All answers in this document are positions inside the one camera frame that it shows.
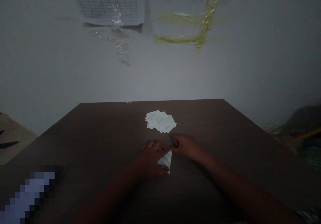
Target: dark object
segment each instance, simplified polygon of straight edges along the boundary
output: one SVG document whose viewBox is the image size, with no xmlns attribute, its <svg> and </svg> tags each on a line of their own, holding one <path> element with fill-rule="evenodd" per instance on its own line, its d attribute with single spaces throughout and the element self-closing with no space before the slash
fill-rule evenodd
<svg viewBox="0 0 321 224">
<path fill-rule="evenodd" d="M 194 137 L 290 209 L 320 203 L 321 175 L 222 99 L 83 103 L 5 165 L 65 167 L 59 195 L 51 211 L 41 213 L 40 223 L 54 218 L 67 223 L 136 158 L 146 140 L 172 146 L 170 133 L 146 127 L 146 114 L 155 110 L 173 116 L 177 127 L 172 132 Z M 141 184 L 122 213 L 122 223 L 243 220 L 192 161 L 175 154 L 170 174 Z"/>
<path fill-rule="evenodd" d="M 19 142 L 18 141 L 14 141 L 14 142 L 8 142 L 8 143 L 0 144 L 0 149 L 5 149 L 5 148 L 7 148 L 9 146 L 12 146 L 14 144 L 17 144 L 17 143 L 19 143 Z"/>
</svg>

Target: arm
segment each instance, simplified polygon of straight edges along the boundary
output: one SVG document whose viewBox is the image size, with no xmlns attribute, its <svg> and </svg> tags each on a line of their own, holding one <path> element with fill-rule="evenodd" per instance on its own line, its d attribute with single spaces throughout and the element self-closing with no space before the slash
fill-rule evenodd
<svg viewBox="0 0 321 224">
<path fill-rule="evenodd" d="M 74 223 L 105 223 L 124 196 L 142 180 L 166 175 L 168 167 L 159 169 L 157 162 L 169 148 L 164 144 L 151 142 L 144 145 L 141 154 L 124 169 L 96 198 L 75 217 Z"/>
<path fill-rule="evenodd" d="M 175 136 L 173 152 L 202 165 L 214 181 L 255 223 L 303 224 L 282 203 L 184 135 Z"/>
</svg>

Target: floor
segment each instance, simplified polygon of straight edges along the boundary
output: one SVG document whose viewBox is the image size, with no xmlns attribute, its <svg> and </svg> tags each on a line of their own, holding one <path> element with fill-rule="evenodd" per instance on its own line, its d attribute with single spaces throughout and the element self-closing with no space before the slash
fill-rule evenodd
<svg viewBox="0 0 321 224">
<path fill-rule="evenodd" d="M 6 114 L 0 114 L 0 131 L 2 130 L 4 132 L 0 136 L 0 144 L 13 141 L 19 141 L 19 143 L 0 149 L 0 165 L 5 165 L 38 137 Z"/>
</svg>

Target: paper card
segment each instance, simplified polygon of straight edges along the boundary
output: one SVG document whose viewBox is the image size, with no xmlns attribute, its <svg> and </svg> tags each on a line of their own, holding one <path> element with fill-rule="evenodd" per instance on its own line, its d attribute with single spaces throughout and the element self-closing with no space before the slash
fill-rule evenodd
<svg viewBox="0 0 321 224">
<path fill-rule="evenodd" d="M 159 167 L 167 166 L 171 170 L 172 150 L 164 155 L 157 163 Z"/>
</svg>

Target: hand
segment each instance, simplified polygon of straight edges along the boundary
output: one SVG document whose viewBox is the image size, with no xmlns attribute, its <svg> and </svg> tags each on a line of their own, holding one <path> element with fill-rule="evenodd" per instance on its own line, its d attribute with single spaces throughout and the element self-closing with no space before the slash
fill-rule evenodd
<svg viewBox="0 0 321 224">
<path fill-rule="evenodd" d="M 206 151 L 190 136 L 176 135 L 174 137 L 174 142 L 173 152 L 181 154 L 193 161 L 197 162 L 206 153 Z"/>
<path fill-rule="evenodd" d="M 157 162 L 171 149 L 165 148 L 161 142 L 151 142 L 144 145 L 140 155 L 134 160 L 131 166 L 139 173 L 139 177 L 145 180 L 151 180 L 166 175 L 169 171 L 168 167 L 159 169 Z"/>
</svg>

